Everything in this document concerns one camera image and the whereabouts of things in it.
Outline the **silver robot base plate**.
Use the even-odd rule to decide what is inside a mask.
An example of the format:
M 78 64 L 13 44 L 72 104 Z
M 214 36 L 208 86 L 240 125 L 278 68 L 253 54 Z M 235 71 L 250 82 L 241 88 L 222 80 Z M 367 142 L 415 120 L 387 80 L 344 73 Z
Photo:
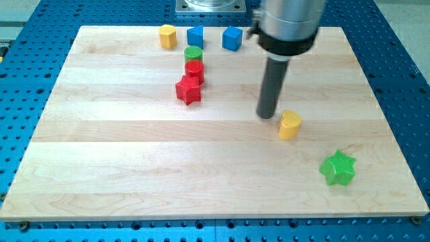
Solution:
M 245 0 L 174 0 L 177 13 L 244 13 Z

